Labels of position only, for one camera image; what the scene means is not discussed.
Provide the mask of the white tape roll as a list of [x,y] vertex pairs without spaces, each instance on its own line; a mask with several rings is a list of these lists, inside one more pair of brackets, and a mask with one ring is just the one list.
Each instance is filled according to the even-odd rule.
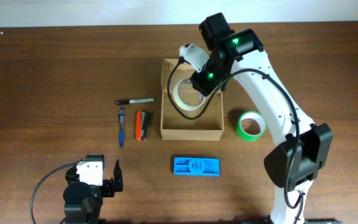
[[182,79],[174,86],[173,99],[177,106],[185,111],[198,110],[206,101],[200,92],[193,89],[189,79]]

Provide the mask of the blue ballpoint pen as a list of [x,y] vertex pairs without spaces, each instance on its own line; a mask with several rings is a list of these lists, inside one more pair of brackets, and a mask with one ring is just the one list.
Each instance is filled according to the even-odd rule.
[[124,108],[119,110],[119,146],[124,146]]

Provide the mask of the blue plastic block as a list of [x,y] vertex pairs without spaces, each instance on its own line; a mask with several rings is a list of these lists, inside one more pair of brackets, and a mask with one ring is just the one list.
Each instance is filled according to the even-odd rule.
[[205,157],[176,157],[173,161],[173,174],[219,177],[220,160]]

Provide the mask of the green tape roll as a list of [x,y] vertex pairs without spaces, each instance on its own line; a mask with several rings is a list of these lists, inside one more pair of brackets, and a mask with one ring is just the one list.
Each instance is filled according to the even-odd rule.
[[[259,125],[260,131],[258,134],[250,134],[250,133],[246,132],[245,129],[242,128],[242,121],[245,119],[253,120]],[[265,122],[262,115],[256,111],[247,111],[247,112],[243,113],[240,116],[240,118],[236,124],[237,135],[242,140],[247,141],[247,142],[253,142],[253,141],[258,140],[261,136],[264,135],[266,130],[267,130],[267,123]]]

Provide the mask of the orange black stapler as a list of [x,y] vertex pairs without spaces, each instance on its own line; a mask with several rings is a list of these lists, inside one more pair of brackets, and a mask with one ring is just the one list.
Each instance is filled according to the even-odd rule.
[[137,141],[144,141],[146,139],[148,124],[149,112],[137,111],[135,122],[135,139]]

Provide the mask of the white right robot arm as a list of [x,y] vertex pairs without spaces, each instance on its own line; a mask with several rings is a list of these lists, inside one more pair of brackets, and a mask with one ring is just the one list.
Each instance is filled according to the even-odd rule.
[[306,223],[306,196],[326,164],[333,132],[326,123],[316,125],[296,104],[252,29],[235,32],[218,13],[207,17],[199,30],[211,53],[190,78],[194,89],[209,96],[232,78],[245,89],[275,145],[264,159],[275,185],[270,222]]

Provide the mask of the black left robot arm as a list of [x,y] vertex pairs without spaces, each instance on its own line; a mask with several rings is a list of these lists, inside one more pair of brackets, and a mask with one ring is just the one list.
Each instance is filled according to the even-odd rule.
[[103,178],[104,159],[86,158],[66,173],[68,187],[63,192],[65,223],[107,223],[100,217],[105,198],[113,198],[124,190],[119,161],[114,166],[114,177]]

